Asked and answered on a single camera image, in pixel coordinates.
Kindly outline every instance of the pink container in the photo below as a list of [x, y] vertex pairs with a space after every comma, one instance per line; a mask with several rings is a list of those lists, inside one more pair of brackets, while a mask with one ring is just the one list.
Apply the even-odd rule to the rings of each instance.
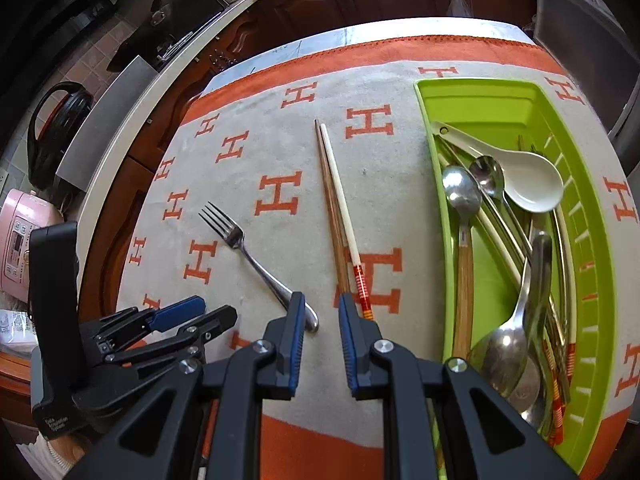
[[62, 216], [49, 202], [18, 189], [9, 192], [0, 211], [0, 289], [27, 302], [31, 231], [62, 222]]

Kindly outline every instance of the fork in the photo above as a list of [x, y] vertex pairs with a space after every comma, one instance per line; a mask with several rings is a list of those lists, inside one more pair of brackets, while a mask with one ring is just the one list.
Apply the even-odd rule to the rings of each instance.
[[[249, 260], [252, 267], [260, 274], [264, 282], [275, 294], [282, 306], [287, 309], [291, 300], [292, 291], [283, 285], [279, 280], [273, 277], [254, 257], [252, 257], [244, 246], [244, 231], [232, 220], [222, 209], [211, 202], [202, 208], [202, 212], [198, 213], [205, 223], [211, 227], [222, 238], [225, 243], [233, 250], [240, 249], [244, 257]], [[305, 328], [308, 332], [315, 333], [318, 331], [320, 323], [315, 311], [305, 303]]]

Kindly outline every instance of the screw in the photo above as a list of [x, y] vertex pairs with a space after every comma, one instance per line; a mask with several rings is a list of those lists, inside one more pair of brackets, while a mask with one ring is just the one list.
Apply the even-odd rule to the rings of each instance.
[[269, 350], [271, 350], [271, 343], [265, 339], [258, 339], [254, 343], [254, 351], [258, 352], [258, 354], [266, 354]]
[[183, 359], [178, 363], [178, 369], [183, 374], [193, 374], [198, 369], [198, 362], [196, 359]]
[[387, 354], [394, 349], [394, 344], [387, 339], [378, 339], [375, 343], [373, 343], [373, 348], [375, 348], [381, 354]]
[[447, 366], [449, 367], [449, 370], [459, 374], [466, 370], [466, 361], [464, 359], [460, 359], [459, 357], [454, 357], [453, 359], [449, 359], [449, 361], [447, 361]]

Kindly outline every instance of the plastic bag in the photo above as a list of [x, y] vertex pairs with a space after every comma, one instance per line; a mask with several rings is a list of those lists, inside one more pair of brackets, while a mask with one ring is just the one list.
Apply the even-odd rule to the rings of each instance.
[[31, 354], [37, 345], [35, 328], [26, 312], [0, 310], [0, 346], [21, 354]]
[[465, 0], [451, 0], [449, 9], [447, 9], [447, 16], [452, 18], [472, 18], [473, 13]]

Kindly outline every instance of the table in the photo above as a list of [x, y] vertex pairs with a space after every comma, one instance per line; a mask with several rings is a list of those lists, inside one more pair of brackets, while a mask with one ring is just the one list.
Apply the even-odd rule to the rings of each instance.
[[[242, 225], [254, 257], [316, 309], [321, 329], [305, 339], [295, 400], [264, 406], [264, 478], [382, 474], [380, 405], [354, 402], [344, 379], [315, 117], [332, 135], [383, 335], [417, 356], [442, 356], [442, 234], [412, 84], [444, 76], [536, 82], [575, 132], [606, 217], [619, 301], [604, 421], [586, 464], [576, 457], [574, 467], [584, 465], [583, 475], [592, 478], [622, 431], [638, 382], [632, 363], [640, 327], [631, 306], [640, 292], [632, 270], [640, 237], [606, 133], [561, 67], [516, 28], [397, 20], [320, 34], [216, 76], [167, 149], [131, 241], [119, 309], [167, 306], [191, 294], [205, 298], [208, 308], [238, 309], [235, 332], [208, 345], [209, 361], [260, 337], [282, 308], [248, 263], [200, 220], [207, 200]], [[581, 358], [590, 364], [590, 357]], [[589, 394], [574, 392], [581, 402]]]

